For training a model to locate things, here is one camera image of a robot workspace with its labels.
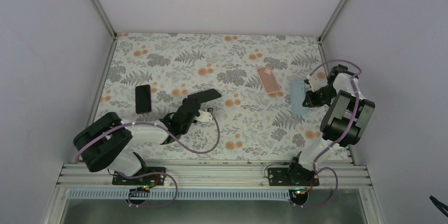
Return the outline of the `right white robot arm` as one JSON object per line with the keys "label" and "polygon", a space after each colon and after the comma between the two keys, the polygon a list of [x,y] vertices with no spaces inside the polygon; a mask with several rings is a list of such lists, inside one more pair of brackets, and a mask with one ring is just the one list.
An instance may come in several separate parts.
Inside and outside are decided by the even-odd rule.
{"label": "right white robot arm", "polygon": [[303,107],[328,105],[329,109],[321,121],[321,138],[291,159],[286,171],[291,185],[312,180],[318,175],[318,165],[322,161],[360,141],[375,110],[375,103],[361,93],[359,74],[339,64],[331,69],[326,85],[320,88],[310,74],[307,76],[304,82],[311,89],[305,93]]}

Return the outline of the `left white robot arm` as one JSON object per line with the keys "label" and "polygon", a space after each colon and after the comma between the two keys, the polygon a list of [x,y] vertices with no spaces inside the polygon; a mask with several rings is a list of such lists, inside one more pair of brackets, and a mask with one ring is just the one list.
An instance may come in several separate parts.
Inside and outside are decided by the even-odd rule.
{"label": "left white robot arm", "polygon": [[126,122],[109,112],[80,132],[73,144],[90,172],[112,169],[133,184],[146,180],[147,169],[130,145],[171,144],[185,135],[193,123],[210,122],[211,112],[201,110],[196,99],[185,98],[176,112],[153,122]]}

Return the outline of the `pink phone case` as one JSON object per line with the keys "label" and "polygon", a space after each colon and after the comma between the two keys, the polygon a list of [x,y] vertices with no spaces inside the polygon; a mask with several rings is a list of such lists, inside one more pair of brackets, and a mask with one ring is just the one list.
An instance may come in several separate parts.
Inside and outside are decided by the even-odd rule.
{"label": "pink phone case", "polygon": [[280,85],[274,75],[271,67],[262,67],[257,69],[261,84],[267,94],[280,91]]}

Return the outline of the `purple phone black screen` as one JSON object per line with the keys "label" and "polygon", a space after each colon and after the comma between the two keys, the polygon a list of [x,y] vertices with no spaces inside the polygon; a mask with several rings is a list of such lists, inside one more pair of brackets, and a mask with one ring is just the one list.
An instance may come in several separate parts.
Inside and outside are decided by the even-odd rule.
{"label": "purple phone black screen", "polygon": [[150,113],[151,104],[151,86],[141,85],[135,87],[135,112],[137,114]]}

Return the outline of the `light blue phone case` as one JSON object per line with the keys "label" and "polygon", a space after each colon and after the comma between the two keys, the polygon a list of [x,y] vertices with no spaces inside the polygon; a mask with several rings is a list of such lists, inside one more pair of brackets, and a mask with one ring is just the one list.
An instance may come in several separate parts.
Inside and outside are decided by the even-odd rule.
{"label": "light blue phone case", "polygon": [[294,115],[306,115],[309,112],[309,108],[303,106],[305,96],[306,89],[303,80],[294,81],[290,84],[290,101]]}

